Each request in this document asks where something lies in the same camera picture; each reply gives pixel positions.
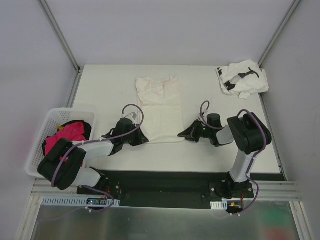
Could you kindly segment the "cream white t shirt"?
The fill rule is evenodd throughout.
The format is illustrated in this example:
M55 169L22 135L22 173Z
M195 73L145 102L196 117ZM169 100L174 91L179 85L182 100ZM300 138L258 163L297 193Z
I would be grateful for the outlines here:
M141 126L149 144L181 143L184 130L178 77L163 79L138 77L135 80L137 103L144 113Z

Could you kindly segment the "white black printed t shirt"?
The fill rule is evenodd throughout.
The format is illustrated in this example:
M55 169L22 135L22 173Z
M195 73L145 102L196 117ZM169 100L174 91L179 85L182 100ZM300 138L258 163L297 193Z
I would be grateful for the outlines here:
M269 91L269 83L264 69L251 59L216 68L219 85L223 94L248 97Z

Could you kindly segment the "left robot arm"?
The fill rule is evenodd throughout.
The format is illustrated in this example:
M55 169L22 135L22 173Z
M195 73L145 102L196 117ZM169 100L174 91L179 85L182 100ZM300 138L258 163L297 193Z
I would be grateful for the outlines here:
M115 155L124 145L136 147L148 142L140 126L123 117L100 139L79 142L59 139L40 162L37 172L59 190L66 190L72 185L88 185L90 191L99 195L105 191L106 183L102 174L85 167L85 162Z

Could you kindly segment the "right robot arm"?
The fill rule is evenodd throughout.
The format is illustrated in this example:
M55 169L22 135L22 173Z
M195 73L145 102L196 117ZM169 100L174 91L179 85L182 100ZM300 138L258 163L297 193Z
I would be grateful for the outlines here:
M211 113L206 120L203 116L200 113L200 120L195 120L177 136L194 143L201 138L208 139L216 148L236 144L238 151L231 170L214 187L217 196L232 199L249 188L253 165L257 156L271 144L271 133L253 112L228 118L224 127L219 114Z

